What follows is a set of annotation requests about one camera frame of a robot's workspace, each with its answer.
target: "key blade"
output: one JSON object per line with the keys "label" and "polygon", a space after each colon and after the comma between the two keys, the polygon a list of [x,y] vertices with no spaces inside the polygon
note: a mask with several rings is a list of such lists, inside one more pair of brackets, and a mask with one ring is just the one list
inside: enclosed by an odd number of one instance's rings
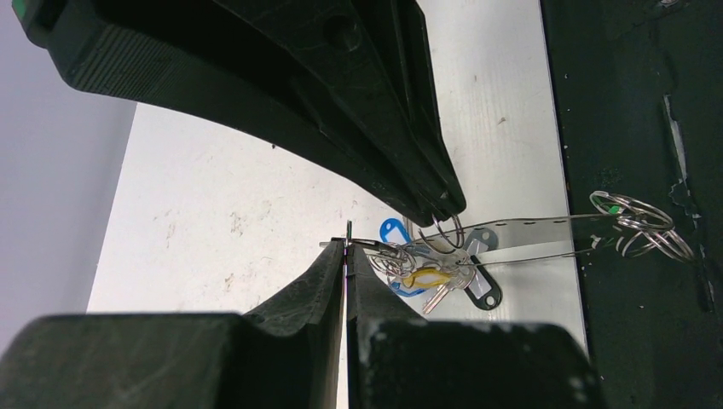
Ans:
{"label": "key blade", "polygon": [[434,295],[431,296],[431,298],[428,299],[422,306],[422,313],[429,314],[439,304],[439,302],[441,302],[442,299],[447,296],[448,293],[449,288],[446,284],[442,284],[437,287],[437,291],[434,293]]}

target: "stain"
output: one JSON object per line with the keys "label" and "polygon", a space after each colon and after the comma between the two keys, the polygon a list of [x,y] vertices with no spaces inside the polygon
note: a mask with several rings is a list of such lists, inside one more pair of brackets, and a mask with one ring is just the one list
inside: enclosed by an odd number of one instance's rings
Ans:
{"label": "stain", "polygon": [[231,291],[231,285],[234,283],[234,274],[231,273],[228,277],[223,279],[223,282],[226,284],[226,292]]}
{"label": "stain", "polygon": [[171,247],[171,237],[176,234],[176,224],[173,222],[168,225],[168,230],[165,232],[165,248]]}
{"label": "stain", "polygon": [[231,233],[237,233],[239,237],[243,236],[246,216],[239,216],[236,212],[233,212],[228,216],[231,217]]}

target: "gray wall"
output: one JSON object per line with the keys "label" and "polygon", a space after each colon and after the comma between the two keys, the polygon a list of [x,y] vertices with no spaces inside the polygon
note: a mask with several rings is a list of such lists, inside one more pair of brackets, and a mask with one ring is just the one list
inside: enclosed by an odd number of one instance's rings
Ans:
{"label": "gray wall", "polygon": [[65,85],[0,2],[0,351],[85,311],[135,110]]}

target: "green tag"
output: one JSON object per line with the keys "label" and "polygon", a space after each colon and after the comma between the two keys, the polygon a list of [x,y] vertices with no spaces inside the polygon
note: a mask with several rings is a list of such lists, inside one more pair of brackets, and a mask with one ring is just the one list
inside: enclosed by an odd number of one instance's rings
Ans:
{"label": "green tag", "polygon": [[13,0],[13,10],[18,19],[22,20],[26,12],[25,0]]}

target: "white surface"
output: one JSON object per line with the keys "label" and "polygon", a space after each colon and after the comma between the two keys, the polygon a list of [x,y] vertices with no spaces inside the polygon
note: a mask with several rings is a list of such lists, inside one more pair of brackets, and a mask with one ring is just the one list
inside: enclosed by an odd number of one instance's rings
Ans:
{"label": "white surface", "polygon": [[[567,214],[538,2],[420,5],[468,202],[462,222]],[[389,216],[351,182],[266,142],[139,106],[89,311],[245,312],[303,272],[347,219],[356,237],[376,239]],[[499,308],[474,309],[460,292],[431,317],[553,322],[584,343],[573,261],[490,273]],[[339,384],[345,407],[345,377]]]}

